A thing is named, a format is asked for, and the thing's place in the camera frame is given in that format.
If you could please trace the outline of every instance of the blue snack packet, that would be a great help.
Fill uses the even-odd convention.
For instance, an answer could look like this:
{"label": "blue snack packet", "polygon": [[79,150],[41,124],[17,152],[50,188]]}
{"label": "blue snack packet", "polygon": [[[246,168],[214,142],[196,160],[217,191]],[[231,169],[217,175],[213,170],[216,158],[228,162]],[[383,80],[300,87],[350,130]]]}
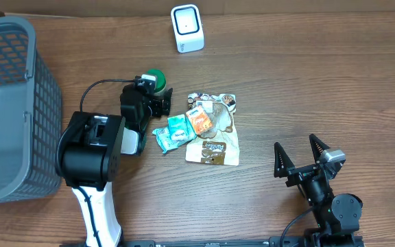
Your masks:
{"label": "blue snack packet", "polygon": [[187,127],[187,137],[186,139],[181,141],[171,140],[168,126],[165,128],[154,129],[152,134],[156,135],[156,142],[158,142],[159,146],[163,150],[163,154],[167,153],[167,151],[169,150],[174,150],[176,148],[179,148],[181,145],[185,144],[186,142],[196,138],[196,134],[193,131],[193,127],[191,127],[191,124],[188,121],[186,121],[186,127]]}
{"label": "blue snack packet", "polygon": [[187,130],[187,121],[184,114],[169,117],[167,119],[169,124],[170,139],[172,141],[184,141],[189,138]]}

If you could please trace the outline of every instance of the wood grain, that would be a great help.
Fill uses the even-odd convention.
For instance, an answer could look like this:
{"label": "wood grain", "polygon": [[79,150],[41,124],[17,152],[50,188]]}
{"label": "wood grain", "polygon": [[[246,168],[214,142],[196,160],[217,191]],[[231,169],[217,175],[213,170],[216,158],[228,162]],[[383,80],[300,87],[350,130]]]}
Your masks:
{"label": "wood grain", "polygon": [[[122,157],[114,183],[126,239],[157,241],[280,235],[307,208],[273,177],[273,144],[296,165],[313,158],[316,133],[347,154],[335,193],[364,202],[366,246],[395,246],[395,12],[204,16],[206,47],[178,54],[169,17],[31,20],[39,52],[64,98],[64,125],[94,81],[164,71],[171,114],[187,94],[234,93],[240,165],[187,163],[185,147],[162,155],[148,136],[142,157]],[[105,84],[84,109],[119,113],[122,84]],[[149,130],[165,126],[153,119]],[[314,226],[311,216],[289,232]],[[57,246],[86,230],[71,190],[0,204],[0,246]]]}

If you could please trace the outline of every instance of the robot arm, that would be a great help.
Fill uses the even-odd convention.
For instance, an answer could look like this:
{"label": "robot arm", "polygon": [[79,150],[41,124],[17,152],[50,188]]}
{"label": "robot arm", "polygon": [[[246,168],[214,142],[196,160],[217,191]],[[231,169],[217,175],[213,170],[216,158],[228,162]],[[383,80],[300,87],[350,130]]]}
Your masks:
{"label": "robot arm", "polygon": [[[274,177],[287,177],[288,187],[296,185],[299,188],[311,206],[306,212],[312,211],[318,224],[318,228],[304,232],[299,244],[312,247],[363,246],[361,237],[353,234],[359,230],[361,199],[347,193],[335,196],[329,184],[344,165],[346,155],[341,150],[331,149],[314,134],[309,138],[315,163],[304,167],[295,168],[283,147],[279,143],[274,146]],[[283,247],[287,230],[297,219],[283,231],[278,240],[280,247]]]}
{"label": "robot arm", "polygon": [[[133,82],[123,88],[120,96],[121,116],[82,112],[84,96],[102,82]],[[143,151],[150,117],[169,114],[173,89],[157,92],[158,89],[157,77],[153,75],[136,76],[134,80],[98,81],[85,91],[80,112],[73,113],[60,138],[56,172],[73,188],[79,200],[88,235],[83,246],[122,245],[112,181],[121,154],[139,155]]]}

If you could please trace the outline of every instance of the green cap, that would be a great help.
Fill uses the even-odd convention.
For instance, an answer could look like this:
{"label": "green cap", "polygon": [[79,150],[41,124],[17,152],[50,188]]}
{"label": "green cap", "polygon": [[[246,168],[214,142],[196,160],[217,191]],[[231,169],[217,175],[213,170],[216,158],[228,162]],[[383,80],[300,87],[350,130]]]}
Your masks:
{"label": "green cap", "polygon": [[159,70],[159,69],[149,69],[147,72],[150,75],[156,75],[156,88],[155,88],[155,93],[161,92],[163,89],[165,89],[166,81],[165,81],[165,76],[164,73]]}

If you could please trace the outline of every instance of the food packet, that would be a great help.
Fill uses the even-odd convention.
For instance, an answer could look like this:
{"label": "food packet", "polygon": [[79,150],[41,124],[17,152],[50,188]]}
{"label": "food packet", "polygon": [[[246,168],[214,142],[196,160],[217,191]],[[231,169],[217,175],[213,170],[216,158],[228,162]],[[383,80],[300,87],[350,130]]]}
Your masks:
{"label": "food packet", "polygon": [[213,127],[210,118],[205,113],[205,110],[202,108],[202,106],[193,108],[186,114],[196,134],[202,134]]}
{"label": "food packet", "polygon": [[169,124],[170,139],[172,141],[184,141],[189,138],[187,119],[184,114],[169,117],[167,122]]}
{"label": "food packet", "polygon": [[213,127],[198,134],[187,145],[187,161],[212,165],[238,165],[239,140],[234,125],[235,95],[208,95],[192,93],[188,97],[189,108],[202,107]]}
{"label": "food packet", "polygon": [[154,129],[152,134],[156,135],[156,142],[158,142],[159,146],[163,150],[163,154],[167,153],[169,150],[174,150],[176,148],[179,148],[179,146],[183,145],[187,141],[191,141],[194,138],[196,138],[196,134],[193,131],[193,127],[191,127],[191,124],[189,121],[186,121],[187,124],[187,138],[181,141],[172,141],[170,138],[170,131],[169,127],[165,128],[157,128]]}

